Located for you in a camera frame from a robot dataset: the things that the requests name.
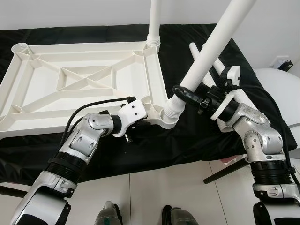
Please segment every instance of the white plastic tray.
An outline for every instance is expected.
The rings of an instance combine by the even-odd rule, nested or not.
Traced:
[[[18,43],[12,51],[0,85],[0,139],[62,132],[80,106],[127,96],[142,100],[150,123],[161,123],[167,95],[157,49],[146,42]],[[92,106],[74,121],[89,112],[113,113],[122,103]]]

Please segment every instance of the black fabric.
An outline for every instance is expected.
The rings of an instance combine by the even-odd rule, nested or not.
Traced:
[[[195,42],[201,49],[214,29],[207,25],[161,25],[159,61],[168,97],[172,87],[180,83],[193,63],[188,45]],[[148,25],[42,28],[0,31],[0,79],[2,80],[13,54],[10,48],[19,42],[29,45],[144,41]],[[258,85],[255,73],[231,40],[220,56],[226,67],[240,65],[241,85]],[[216,71],[211,69],[217,78]],[[280,122],[272,102],[259,90],[245,90],[257,108],[266,114],[271,125],[281,132]],[[289,149],[296,142],[288,126],[285,127]],[[49,158],[57,152],[62,134],[31,135],[5,138],[0,141],[0,180],[31,185],[45,169]],[[186,106],[176,127],[171,130],[159,126],[139,126],[132,132],[133,143],[125,138],[102,138],[97,152],[81,181],[102,177],[158,169],[174,164],[198,160],[216,160],[245,153],[240,137],[221,133],[216,122]]]

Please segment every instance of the black chair leg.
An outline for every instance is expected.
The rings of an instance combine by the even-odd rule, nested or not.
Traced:
[[[236,170],[238,170],[240,168],[243,168],[244,166],[247,166],[249,164],[249,162],[246,160],[246,158],[247,157],[245,157],[245,158],[237,161],[236,163],[234,163],[234,164],[226,167],[225,169],[223,169],[223,170],[221,170],[221,171],[219,171],[219,172],[217,172],[217,173],[209,176],[208,178],[205,178],[203,180],[203,182],[205,184],[211,183],[212,181],[215,181],[216,179],[224,177],[227,174],[230,174],[230,173],[232,173],[232,172],[234,172],[234,171],[236,171]]]

